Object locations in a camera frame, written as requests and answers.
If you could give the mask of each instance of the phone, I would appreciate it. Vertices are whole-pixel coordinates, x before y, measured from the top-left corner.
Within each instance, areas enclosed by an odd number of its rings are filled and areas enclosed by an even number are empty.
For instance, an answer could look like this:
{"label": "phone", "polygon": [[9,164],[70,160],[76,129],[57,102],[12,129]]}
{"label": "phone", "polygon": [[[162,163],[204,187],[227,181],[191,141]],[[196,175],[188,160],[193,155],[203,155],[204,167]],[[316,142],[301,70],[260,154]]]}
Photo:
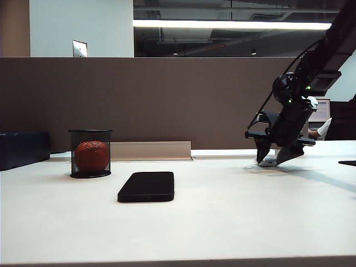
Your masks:
{"label": "phone", "polygon": [[117,194],[118,202],[164,202],[173,198],[171,171],[135,172]]}

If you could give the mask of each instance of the white desk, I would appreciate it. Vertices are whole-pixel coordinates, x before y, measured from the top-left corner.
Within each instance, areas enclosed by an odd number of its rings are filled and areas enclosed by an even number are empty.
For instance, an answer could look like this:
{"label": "white desk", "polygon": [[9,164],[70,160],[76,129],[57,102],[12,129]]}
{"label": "white desk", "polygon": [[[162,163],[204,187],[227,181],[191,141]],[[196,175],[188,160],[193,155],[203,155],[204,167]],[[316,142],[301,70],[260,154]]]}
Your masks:
{"label": "white desk", "polygon": [[[274,169],[220,156],[114,162],[96,179],[69,177],[61,158],[3,171],[1,263],[356,266],[356,167],[338,164],[356,141],[304,151]],[[174,200],[117,202],[136,171],[173,171]]]}

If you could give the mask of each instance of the ceiling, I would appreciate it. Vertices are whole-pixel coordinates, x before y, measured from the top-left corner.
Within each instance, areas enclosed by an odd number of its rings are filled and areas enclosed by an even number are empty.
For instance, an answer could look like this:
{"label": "ceiling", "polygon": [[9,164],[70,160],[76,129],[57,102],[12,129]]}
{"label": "ceiling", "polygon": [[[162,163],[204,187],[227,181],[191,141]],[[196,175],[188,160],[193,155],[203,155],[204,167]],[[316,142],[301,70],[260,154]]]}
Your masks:
{"label": "ceiling", "polygon": [[[332,22],[344,2],[345,0],[134,0],[133,17]],[[295,56],[322,35],[323,31],[135,27],[135,56],[251,57],[252,50],[257,52],[253,55],[255,57]]]}

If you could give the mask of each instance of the white wall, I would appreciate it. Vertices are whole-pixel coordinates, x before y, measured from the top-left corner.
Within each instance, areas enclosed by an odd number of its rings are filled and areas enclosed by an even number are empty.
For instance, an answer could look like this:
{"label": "white wall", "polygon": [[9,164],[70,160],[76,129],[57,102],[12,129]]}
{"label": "white wall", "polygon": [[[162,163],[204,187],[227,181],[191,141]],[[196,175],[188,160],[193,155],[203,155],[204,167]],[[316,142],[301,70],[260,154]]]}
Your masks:
{"label": "white wall", "polygon": [[332,101],[349,101],[356,94],[356,52],[346,60],[340,71],[341,77],[325,97]]}
{"label": "white wall", "polygon": [[90,57],[133,57],[132,0],[30,0],[32,57],[72,57],[72,40]]}

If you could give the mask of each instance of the black cable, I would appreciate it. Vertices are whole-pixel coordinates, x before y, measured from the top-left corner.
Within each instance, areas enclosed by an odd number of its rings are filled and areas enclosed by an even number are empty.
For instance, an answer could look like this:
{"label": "black cable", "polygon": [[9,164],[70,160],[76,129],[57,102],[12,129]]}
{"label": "black cable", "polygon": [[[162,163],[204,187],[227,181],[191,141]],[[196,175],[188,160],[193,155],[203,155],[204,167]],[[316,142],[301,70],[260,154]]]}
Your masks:
{"label": "black cable", "polygon": [[[288,70],[291,68],[291,66],[293,66],[293,64],[302,56],[304,55],[309,49],[311,49],[313,46],[315,46],[317,43],[320,42],[320,39],[317,40],[316,42],[312,43],[310,46],[308,46],[302,53],[300,53],[299,55],[297,55],[297,57],[291,62],[291,64],[289,64],[289,66],[287,67],[287,69],[283,72],[283,75],[285,75]],[[252,127],[252,125],[255,125],[255,120],[257,118],[257,116],[259,115],[259,113],[261,113],[262,109],[265,107],[265,105],[267,104],[267,102],[269,101],[269,99],[271,98],[273,94],[273,90],[271,90],[271,92],[269,93],[267,99],[265,100],[265,102],[263,102],[262,106],[260,107],[260,109],[258,110],[258,112],[256,113],[255,117],[252,119],[250,125],[247,127],[247,130],[250,129]]]}
{"label": "black cable", "polygon": [[302,55],[304,55],[309,49],[311,49],[313,46],[315,46],[317,43],[320,42],[320,39],[317,40],[316,42],[312,43],[310,46],[308,46],[302,53],[300,53],[299,55],[297,55],[297,57],[291,62],[291,64],[289,64],[289,66],[287,67],[287,69],[283,72],[283,74],[286,74],[287,71],[291,68],[291,66],[293,66],[293,64],[295,63],[295,61],[297,61]]}

